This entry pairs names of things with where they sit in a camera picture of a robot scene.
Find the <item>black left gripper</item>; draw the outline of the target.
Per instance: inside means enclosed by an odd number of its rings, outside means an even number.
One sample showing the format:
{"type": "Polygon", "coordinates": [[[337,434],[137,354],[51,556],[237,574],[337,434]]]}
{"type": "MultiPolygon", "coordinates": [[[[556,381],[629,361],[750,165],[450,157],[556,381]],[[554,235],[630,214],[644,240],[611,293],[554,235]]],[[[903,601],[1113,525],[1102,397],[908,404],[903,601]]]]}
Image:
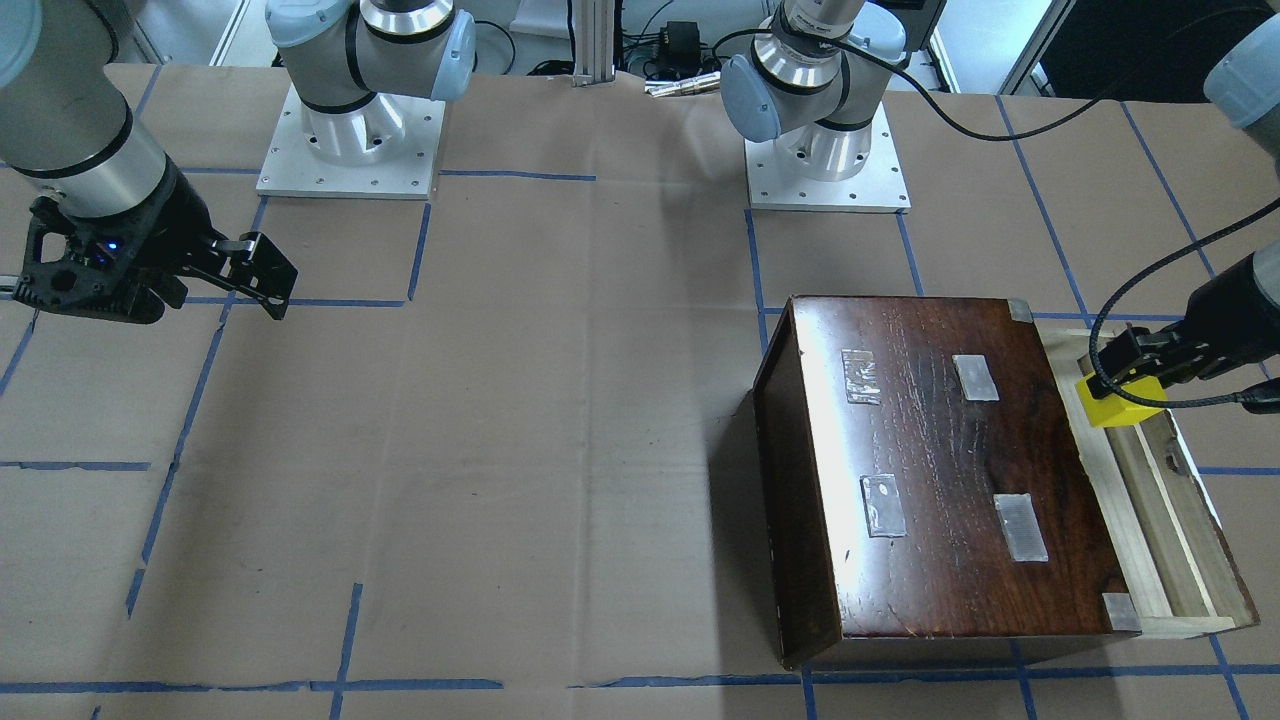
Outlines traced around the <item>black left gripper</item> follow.
{"type": "Polygon", "coordinates": [[[1279,351],[1279,251],[1257,250],[1189,297],[1181,320],[1117,334],[1094,329],[1087,340],[1084,386],[1128,386],[1152,377],[1162,386],[1210,380],[1279,351]]]}

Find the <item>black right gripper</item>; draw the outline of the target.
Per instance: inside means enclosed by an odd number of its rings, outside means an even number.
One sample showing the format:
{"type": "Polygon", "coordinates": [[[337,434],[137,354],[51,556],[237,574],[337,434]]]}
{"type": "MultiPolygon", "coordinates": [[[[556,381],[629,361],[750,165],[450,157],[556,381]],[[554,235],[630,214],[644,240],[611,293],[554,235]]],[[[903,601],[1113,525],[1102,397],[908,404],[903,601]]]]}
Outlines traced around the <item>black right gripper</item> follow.
{"type": "Polygon", "coordinates": [[[174,161],[140,205],[110,217],[73,217],[49,196],[29,211],[23,268],[12,297],[44,313],[150,324],[182,307],[198,278],[285,316],[297,268],[261,232],[229,240],[174,161]]]}

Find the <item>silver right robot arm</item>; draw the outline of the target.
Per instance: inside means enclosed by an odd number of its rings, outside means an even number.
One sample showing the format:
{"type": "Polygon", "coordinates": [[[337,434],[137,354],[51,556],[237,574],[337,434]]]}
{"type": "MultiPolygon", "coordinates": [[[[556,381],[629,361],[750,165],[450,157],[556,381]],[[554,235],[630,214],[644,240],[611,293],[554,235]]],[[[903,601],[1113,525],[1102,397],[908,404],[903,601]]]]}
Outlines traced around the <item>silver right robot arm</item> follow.
{"type": "MultiPolygon", "coordinates": [[[[282,319],[298,275],[262,233],[230,240],[105,76],[122,1],[3,4],[3,160],[38,191],[12,297],[44,313],[150,324],[196,278],[282,319]]],[[[461,99],[474,17],[452,1],[270,1],[265,20],[326,161],[403,136],[394,96],[461,99]]]]}

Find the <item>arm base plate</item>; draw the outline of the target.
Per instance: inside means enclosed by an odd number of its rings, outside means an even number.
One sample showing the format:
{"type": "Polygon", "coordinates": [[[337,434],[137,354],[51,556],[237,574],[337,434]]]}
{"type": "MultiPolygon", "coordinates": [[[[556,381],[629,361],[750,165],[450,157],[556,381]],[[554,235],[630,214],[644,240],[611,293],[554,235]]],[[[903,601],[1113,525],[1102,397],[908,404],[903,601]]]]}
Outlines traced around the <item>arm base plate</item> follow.
{"type": "Polygon", "coordinates": [[[378,94],[326,114],[285,96],[256,190],[262,196],[422,200],[433,195],[447,102],[378,94]]]}
{"type": "Polygon", "coordinates": [[[765,143],[745,143],[750,208],[899,213],[911,208],[884,108],[842,132],[817,123],[765,143]]]}

